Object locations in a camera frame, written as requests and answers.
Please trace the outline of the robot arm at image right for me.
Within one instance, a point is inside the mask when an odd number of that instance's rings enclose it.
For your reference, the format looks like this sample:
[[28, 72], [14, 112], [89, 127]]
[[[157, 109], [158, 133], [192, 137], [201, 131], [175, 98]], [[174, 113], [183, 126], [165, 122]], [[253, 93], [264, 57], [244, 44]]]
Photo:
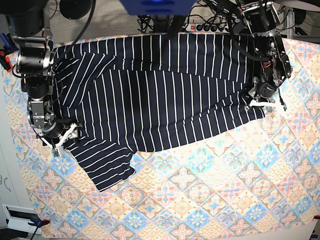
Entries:
[[[236, 25], [239, 24], [252, 37], [254, 53], [244, 49], [236, 39]], [[252, 98], [251, 105], [258, 103], [274, 103], [273, 95], [280, 91], [280, 86], [289, 79], [292, 67], [286, 54], [282, 36], [277, 27], [280, 19], [272, 1], [237, 0], [228, 13], [229, 34], [233, 46], [244, 57], [261, 65], [262, 73], [252, 78], [248, 94]]]

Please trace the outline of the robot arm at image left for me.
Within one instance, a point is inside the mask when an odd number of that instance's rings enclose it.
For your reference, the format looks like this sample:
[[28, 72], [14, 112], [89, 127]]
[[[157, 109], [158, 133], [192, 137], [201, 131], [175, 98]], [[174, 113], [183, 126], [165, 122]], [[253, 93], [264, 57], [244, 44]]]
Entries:
[[53, 46], [50, 13], [46, 0], [2, 0], [0, 13], [6, 17], [18, 55], [13, 73], [21, 79], [21, 90], [28, 95], [29, 125], [40, 132], [43, 143], [55, 148], [68, 140], [79, 141], [82, 126], [71, 118], [60, 119], [53, 110], [63, 93], [57, 75], [58, 63], [69, 53], [58, 56]]

